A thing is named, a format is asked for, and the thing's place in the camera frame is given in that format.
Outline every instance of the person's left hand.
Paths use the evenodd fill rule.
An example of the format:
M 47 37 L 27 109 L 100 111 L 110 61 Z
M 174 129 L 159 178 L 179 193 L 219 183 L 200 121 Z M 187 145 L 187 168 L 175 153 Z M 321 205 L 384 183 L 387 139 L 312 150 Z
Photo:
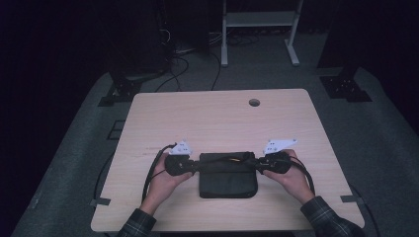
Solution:
M 167 156 L 167 153 L 163 153 L 161 155 L 156 168 L 154 169 L 153 176 L 155 177 L 150 182 L 148 194 L 139 207 L 139 209 L 150 215 L 153 215 L 157 207 L 165 199 L 172 195 L 176 187 L 193 176 L 191 172 L 180 176 L 169 175 L 166 171 L 164 171 L 164 161 Z

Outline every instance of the grommet hole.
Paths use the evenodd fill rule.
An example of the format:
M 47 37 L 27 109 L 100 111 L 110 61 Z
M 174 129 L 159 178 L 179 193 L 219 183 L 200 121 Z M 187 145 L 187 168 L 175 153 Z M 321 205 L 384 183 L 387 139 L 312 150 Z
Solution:
M 250 105 L 251 107 L 258 107 L 258 106 L 260 106 L 260 105 L 261 105 L 261 102 L 260 102 L 258 99 L 251 99 L 251 100 L 249 101 L 249 105 Z

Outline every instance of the white tag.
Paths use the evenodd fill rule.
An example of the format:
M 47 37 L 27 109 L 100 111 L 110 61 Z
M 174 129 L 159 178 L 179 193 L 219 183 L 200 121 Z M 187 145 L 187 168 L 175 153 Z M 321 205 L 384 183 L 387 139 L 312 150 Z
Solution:
M 279 152 L 289 146 L 296 144 L 296 139 L 293 140 L 269 140 L 263 151 L 264 154 L 271 154 Z
M 192 150 L 189 147 L 188 143 L 185 140 L 179 142 L 175 147 L 173 147 L 169 154 L 171 155 L 191 155 Z

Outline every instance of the metal frame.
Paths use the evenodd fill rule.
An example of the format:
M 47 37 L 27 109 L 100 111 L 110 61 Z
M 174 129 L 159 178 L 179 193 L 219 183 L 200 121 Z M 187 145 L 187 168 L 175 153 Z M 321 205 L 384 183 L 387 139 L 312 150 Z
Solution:
M 301 14 L 303 0 L 298 1 L 295 11 L 286 12 L 258 12 L 258 13 L 227 13 L 226 0 L 222 6 L 222 45 L 221 65 L 228 65 L 227 28 L 229 27 L 275 27 L 291 26 L 290 38 L 285 39 L 287 51 L 293 66 L 299 66 L 299 60 L 293 49 L 293 40 Z

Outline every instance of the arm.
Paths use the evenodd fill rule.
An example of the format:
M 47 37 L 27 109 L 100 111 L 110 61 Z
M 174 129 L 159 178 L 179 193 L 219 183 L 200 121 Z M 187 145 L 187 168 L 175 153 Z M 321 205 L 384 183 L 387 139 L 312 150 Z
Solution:
M 292 159 L 296 154 L 293 150 L 286 151 Z M 301 204 L 301 212 L 310 222 L 318 237 L 365 236 L 358 225 L 339 217 L 336 212 L 323 200 L 315 197 L 311 192 L 305 175 L 296 167 L 291 166 L 285 174 L 264 171 L 264 175 L 280 183 L 291 196 Z
M 118 237 L 145 237 L 148 236 L 156 222 L 153 215 L 158 206 L 169 196 L 182 182 L 192 177 L 192 173 L 172 177 L 164 171 L 164 160 L 167 153 L 163 153 L 153 172 L 155 177 L 151 180 L 148 194 L 141 206 L 136 209 L 124 227 L 118 233 Z

